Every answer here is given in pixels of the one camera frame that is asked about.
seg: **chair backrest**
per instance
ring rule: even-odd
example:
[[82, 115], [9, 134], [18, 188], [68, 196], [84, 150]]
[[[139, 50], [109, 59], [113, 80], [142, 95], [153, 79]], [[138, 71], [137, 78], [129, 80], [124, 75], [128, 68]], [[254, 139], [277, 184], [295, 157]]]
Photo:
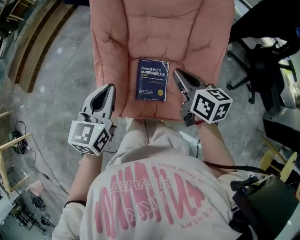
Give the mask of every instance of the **chair backrest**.
[[206, 0], [123, 0], [129, 56], [183, 60], [204, 2]]
[[230, 42], [241, 38], [280, 38], [300, 45], [299, 0], [262, 0], [241, 17], [231, 29]]

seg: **person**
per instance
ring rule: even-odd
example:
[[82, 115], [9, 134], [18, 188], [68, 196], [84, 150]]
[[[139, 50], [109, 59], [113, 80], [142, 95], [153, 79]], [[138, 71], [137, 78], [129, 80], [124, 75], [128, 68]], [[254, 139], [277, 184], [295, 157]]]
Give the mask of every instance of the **person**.
[[[53, 240], [240, 237], [229, 226], [239, 172], [189, 156], [187, 142], [161, 121], [127, 127], [105, 171], [102, 156], [83, 156]], [[216, 124], [197, 127], [205, 161], [234, 165]]]

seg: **wire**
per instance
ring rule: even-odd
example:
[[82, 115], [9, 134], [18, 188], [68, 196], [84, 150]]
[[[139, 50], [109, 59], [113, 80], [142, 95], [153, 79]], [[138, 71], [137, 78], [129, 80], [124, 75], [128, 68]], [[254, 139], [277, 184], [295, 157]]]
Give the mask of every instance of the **wire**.
[[198, 158], [199, 149], [200, 149], [200, 140], [198, 140], [198, 142], [197, 142], [197, 155], [196, 155], [196, 158]]
[[108, 153], [113, 154], [113, 155], [115, 155], [117, 153], [117, 151], [111, 152], [111, 151], [106, 151], [106, 150], [103, 150], [103, 152], [108, 152]]
[[243, 170], [243, 171], [248, 171], [248, 172], [263, 173], [263, 174], [266, 174], [266, 175], [279, 176], [279, 173], [268, 172], [268, 171], [260, 169], [258, 167], [252, 167], [252, 166], [227, 166], [227, 165], [219, 165], [219, 164], [215, 164], [215, 163], [210, 163], [210, 162], [206, 162], [206, 161], [203, 161], [203, 162], [208, 166], [222, 168], [222, 169], [235, 169], [235, 170]]
[[25, 134], [24, 135], [26, 135], [26, 133], [27, 133], [27, 128], [26, 128], [26, 124], [23, 122], [23, 121], [17, 121], [16, 123], [15, 123], [15, 131], [17, 131], [17, 124], [18, 123], [22, 123], [23, 125], [24, 125], [24, 127], [25, 127]]
[[62, 191], [64, 191], [66, 194], [69, 194], [62, 186], [56, 185], [53, 183], [53, 181], [49, 178], [48, 175], [46, 175], [45, 173], [41, 173], [36, 167], [35, 167], [35, 163], [36, 163], [36, 159], [37, 159], [37, 153], [32, 150], [31, 148], [28, 148], [28, 150], [33, 151], [34, 152], [34, 161], [32, 162], [32, 167], [35, 171], [37, 171], [39, 174], [41, 174], [44, 178], [46, 178], [49, 182], [51, 182], [54, 186], [56, 186], [57, 188], [60, 188]]
[[292, 182], [292, 183], [290, 183], [289, 185], [292, 185], [292, 184], [295, 184], [295, 183], [300, 183], [300, 182]]
[[111, 152], [111, 151], [106, 151], [106, 150], [103, 150], [103, 152], [107, 152], [107, 153], [110, 153], [110, 154], [113, 154], [113, 155], [115, 155], [115, 154], [117, 153], [117, 151]]
[[[17, 122], [15, 123], [15, 131], [17, 131], [16, 126], [17, 126], [18, 123], [22, 123], [22, 124], [24, 125], [24, 127], [25, 127], [25, 134], [26, 134], [26, 133], [27, 133], [27, 128], [26, 128], [26, 124], [25, 124], [23, 121], [17, 121]], [[61, 189], [62, 191], [64, 191], [66, 194], [69, 194], [62, 186], [59, 186], [59, 185], [54, 184], [53, 181], [49, 178], [48, 175], [46, 175], [45, 173], [40, 172], [40, 171], [37, 169], [37, 167], [35, 166], [36, 160], [37, 160], [37, 153], [36, 153], [33, 149], [31, 149], [31, 148], [28, 146], [28, 144], [27, 144], [27, 142], [26, 142], [25, 139], [23, 139], [22, 141], [18, 142], [17, 146], [18, 146], [20, 152], [21, 152], [21, 149], [23, 148], [23, 146], [25, 146], [25, 148], [26, 148], [27, 150], [33, 151], [33, 152], [34, 152], [34, 160], [33, 160], [33, 162], [32, 162], [32, 167], [33, 167], [33, 169], [34, 169], [37, 173], [41, 174], [44, 178], [46, 178], [49, 182], [51, 182], [54, 186], [56, 186], [57, 188], [60, 188], [60, 189]]]

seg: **yellow object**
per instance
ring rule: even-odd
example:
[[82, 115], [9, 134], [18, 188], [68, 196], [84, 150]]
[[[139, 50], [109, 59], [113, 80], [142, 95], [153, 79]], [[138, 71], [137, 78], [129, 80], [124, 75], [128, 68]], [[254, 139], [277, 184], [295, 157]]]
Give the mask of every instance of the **yellow object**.
[[267, 139], [265, 139], [263, 136], [261, 136], [262, 140], [269, 146], [269, 148], [272, 150], [274, 154], [276, 154], [284, 163], [286, 163], [286, 160], [281, 156], [281, 154], [272, 146], [271, 143]]
[[294, 152], [291, 155], [291, 157], [287, 160], [286, 165], [282, 169], [282, 171], [280, 173], [280, 180], [282, 180], [283, 182], [285, 182], [288, 179], [288, 177], [290, 176], [290, 174], [293, 170], [293, 166], [295, 165], [296, 158], [297, 158], [297, 153]]

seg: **black office chair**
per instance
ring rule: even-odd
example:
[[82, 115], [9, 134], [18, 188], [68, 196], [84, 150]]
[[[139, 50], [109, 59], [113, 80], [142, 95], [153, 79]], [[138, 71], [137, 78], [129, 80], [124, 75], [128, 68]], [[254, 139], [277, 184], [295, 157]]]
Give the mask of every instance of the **black office chair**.
[[[246, 50], [250, 67], [245, 65], [232, 52], [227, 55], [234, 58], [246, 71], [247, 77], [235, 86], [227, 85], [228, 90], [234, 90], [247, 84], [252, 97], [249, 102], [255, 103], [255, 92], [262, 96], [265, 109], [268, 111], [275, 106], [277, 111], [283, 105], [280, 97], [284, 89], [284, 80], [280, 69], [284, 68], [293, 72], [296, 81], [297, 76], [293, 63], [289, 60], [289, 66], [279, 64], [280, 60], [289, 57], [300, 49], [300, 11], [299, 0], [262, 0], [250, 9], [231, 29], [229, 43], [237, 41]], [[250, 49], [241, 39], [253, 38], [281, 38], [286, 43], [277, 47], [263, 47], [256, 45]]]

